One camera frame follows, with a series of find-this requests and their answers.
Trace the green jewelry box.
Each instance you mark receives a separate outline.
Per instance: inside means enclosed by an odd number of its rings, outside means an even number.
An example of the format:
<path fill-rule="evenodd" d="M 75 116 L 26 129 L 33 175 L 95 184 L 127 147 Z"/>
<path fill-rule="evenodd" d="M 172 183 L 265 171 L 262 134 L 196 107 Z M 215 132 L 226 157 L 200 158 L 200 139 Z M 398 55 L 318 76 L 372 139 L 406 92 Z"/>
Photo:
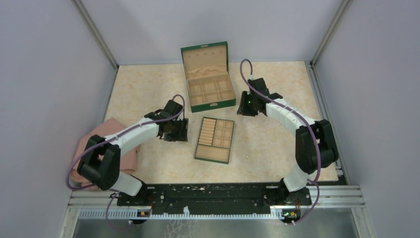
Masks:
<path fill-rule="evenodd" d="M 180 52 L 193 113 L 236 105 L 226 41 L 183 47 Z"/>

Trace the green jewelry tray insert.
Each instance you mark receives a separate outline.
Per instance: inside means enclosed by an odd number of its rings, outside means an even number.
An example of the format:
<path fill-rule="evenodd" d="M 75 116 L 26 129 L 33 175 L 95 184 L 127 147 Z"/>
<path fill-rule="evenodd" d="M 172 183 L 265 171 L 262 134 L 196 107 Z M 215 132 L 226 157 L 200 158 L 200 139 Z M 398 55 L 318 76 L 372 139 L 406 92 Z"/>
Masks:
<path fill-rule="evenodd" d="M 203 117 L 194 153 L 196 160 L 228 164 L 235 122 Z"/>

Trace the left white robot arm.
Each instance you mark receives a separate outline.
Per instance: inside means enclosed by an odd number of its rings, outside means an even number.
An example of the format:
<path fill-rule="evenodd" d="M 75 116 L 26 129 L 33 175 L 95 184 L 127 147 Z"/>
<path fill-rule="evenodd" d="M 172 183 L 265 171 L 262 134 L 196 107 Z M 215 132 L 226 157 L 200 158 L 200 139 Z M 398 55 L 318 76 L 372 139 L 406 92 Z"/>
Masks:
<path fill-rule="evenodd" d="M 149 139 L 185 141 L 188 120 L 184 111 L 185 103 L 170 99 L 163 109 L 144 115 L 120 132 L 105 137 L 91 136 L 85 150 L 77 157 L 77 174 L 101 190 L 122 192 L 136 205 L 145 204 L 149 198 L 145 183 L 121 171 L 121 159 Z"/>

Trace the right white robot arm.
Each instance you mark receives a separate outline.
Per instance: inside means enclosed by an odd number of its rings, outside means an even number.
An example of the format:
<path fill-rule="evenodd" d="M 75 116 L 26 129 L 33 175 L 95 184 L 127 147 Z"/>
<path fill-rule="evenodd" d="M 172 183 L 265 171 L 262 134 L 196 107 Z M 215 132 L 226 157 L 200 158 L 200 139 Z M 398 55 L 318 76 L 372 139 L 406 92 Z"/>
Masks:
<path fill-rule="evenodd" d="M 338 149 L 331 123 L 315 120 L 292 107 L 278 93 L 270 93 L 263 78 L 248 79 L 238 114 L 255 117 L 262 113 L 284 126 L 295 137 L 296 165 L 280 181 L 279 199 L 284 204 L 297 200 L 309 181 L 317 181 L 320 170 L 338 160 Z"/>

